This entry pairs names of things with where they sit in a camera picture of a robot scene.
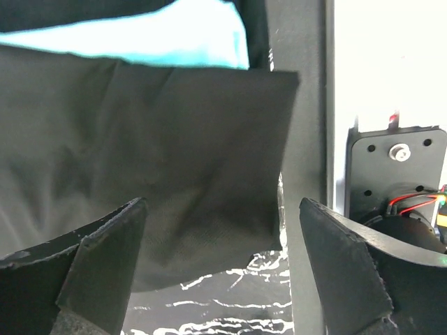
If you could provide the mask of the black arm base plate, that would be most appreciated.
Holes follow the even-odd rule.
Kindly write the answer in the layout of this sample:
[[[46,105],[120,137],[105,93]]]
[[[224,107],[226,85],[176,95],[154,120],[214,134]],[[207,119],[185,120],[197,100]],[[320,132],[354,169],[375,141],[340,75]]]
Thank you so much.
[[[445,253],[432,221],[446,200],[446,132],[438,126],[360,133],[346,145],[344,214],[408,244]]]

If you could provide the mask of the black t shirt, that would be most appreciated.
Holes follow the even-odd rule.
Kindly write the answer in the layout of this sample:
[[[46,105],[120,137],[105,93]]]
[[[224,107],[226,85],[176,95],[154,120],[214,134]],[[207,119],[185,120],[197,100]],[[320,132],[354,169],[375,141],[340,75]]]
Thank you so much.
[[[1,48],[1,254],[147,203],[134,290],[281,249],[295,72]]]

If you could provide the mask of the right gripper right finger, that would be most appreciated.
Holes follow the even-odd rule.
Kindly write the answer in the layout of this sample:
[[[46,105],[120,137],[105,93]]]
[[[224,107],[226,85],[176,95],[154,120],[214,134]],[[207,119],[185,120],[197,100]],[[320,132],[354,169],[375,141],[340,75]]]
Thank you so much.
[[[446,333],[446,255],[308,198],[300,223],[330,334]]]

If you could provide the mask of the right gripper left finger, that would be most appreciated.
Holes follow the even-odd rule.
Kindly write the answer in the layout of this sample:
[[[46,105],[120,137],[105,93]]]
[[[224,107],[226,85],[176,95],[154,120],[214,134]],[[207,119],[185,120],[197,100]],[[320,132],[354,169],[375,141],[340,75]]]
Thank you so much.
[[[120,334],[147,205],[107,216],[1,259],[2,334]]]

